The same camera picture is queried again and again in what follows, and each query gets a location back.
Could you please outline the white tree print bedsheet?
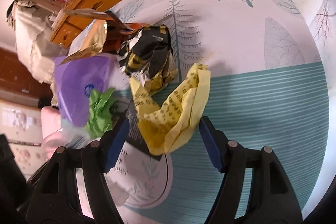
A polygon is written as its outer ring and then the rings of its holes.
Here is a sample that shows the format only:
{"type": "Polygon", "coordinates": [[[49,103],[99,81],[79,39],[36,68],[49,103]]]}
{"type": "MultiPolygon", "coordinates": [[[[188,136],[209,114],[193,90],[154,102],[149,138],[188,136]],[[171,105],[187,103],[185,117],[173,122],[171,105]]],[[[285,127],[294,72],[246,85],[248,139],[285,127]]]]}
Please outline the white tree print bedsheet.
{"type": "MultiPolygon", "coordinates": [[[[329,133],[327,80],[313,29],[293,0],[123,0],[124,22],[165,19],[179,76],[154,96],[162,103],[193,63],[211,71],[204,114],[247,148],[272,147],[304,207],[329,133]]],[[[108,173],[129,192],[126,223],[203,223],[223,175],[202,138],[154,160],[131,145],[108,173]]]]}

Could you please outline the brown gold foil wrapper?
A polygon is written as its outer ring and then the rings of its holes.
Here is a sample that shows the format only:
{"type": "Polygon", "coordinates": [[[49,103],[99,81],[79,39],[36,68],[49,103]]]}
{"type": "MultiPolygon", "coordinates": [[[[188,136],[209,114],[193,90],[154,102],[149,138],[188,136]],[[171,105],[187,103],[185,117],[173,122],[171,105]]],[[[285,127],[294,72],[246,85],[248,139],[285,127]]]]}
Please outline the brown gold foil wrapper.
{"type": "Polygon", "coordinates": [[[61,64],[96,56],[102,52],[116,54],[123,42],[131,39],[140,29],[150,26],[147,23],[123,23],[109,10],[102,12],[94,9],[76,9],[66,10],[65,13],[70,16],[90,18],[94,22],[80,49],[67,56],[61,64]]]}

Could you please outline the purple plastic bag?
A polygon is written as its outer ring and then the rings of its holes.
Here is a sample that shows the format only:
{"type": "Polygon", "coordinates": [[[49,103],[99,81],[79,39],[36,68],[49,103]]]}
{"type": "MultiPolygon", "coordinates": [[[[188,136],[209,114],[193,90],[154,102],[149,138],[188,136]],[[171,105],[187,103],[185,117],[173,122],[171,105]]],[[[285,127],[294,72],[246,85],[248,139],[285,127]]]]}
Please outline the purple plastic bag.
{"type": "Polygon", "coordinates": [[[96,55],[63,63],[65,57],[54,59],[54,80],[62,118],[76,127],[86,125],[89,117],[91,90],[107,90],[116,59],[109,54],[96,55]]]}

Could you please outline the black gold crumpled wrapper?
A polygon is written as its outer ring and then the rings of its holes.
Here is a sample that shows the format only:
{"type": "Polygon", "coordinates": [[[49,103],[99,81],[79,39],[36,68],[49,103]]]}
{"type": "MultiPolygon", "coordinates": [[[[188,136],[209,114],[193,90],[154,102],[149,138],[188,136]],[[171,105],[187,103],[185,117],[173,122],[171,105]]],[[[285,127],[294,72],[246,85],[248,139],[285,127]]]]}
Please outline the black gold crumpled wrapper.
{"type": "Polygon", "coordinates": [[[170,31],[164,24],[141,28],[121,44],[117,59],[120,70],[151,94],[162,90],[178,74],[170,31]]]}

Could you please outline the white cloth covered furniture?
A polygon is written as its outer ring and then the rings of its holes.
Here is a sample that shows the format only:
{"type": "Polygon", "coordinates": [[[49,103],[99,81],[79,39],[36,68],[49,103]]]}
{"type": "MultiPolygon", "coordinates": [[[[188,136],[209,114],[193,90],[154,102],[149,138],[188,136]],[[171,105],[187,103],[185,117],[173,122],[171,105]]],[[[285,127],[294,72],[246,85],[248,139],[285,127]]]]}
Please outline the white cloth covered furniture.
{"type": "Polygon", "coordinates": [[[52,84],[54,59],[68,49],[51,41],[52,14],[30,0],[15,0],[7,10],[15,32],[18,60],[39,83],[52,84]]]}

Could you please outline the yellow printed paper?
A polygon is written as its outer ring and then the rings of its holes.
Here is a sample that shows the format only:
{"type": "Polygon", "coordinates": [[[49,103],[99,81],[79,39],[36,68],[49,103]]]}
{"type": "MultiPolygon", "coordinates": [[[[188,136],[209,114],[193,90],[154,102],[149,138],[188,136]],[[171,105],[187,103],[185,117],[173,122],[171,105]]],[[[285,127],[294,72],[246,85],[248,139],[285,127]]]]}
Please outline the yellow printed paper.
{"type": "Polygon", "coordinates": [[[211,71],[194,63],[186,79],[159,106],[135,78],[130,79],[138,129],[150,154],[171,153],[191,139],[209,99],[210,83],[211,71]]]}

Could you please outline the green crumpled paper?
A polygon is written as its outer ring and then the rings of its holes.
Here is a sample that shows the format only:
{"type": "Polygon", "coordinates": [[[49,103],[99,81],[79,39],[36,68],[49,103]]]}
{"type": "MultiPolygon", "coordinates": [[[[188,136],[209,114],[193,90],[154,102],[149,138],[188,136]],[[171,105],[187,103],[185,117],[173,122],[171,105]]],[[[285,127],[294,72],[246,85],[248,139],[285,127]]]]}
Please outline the green crumpled paper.
{"type": "Polygon", "coordinates": [[[89,97],[89,116],[85,130],[91,139],[97,139],[113,127],[116,99],[114,88],[104,92],[93,89],[89,97]]]}

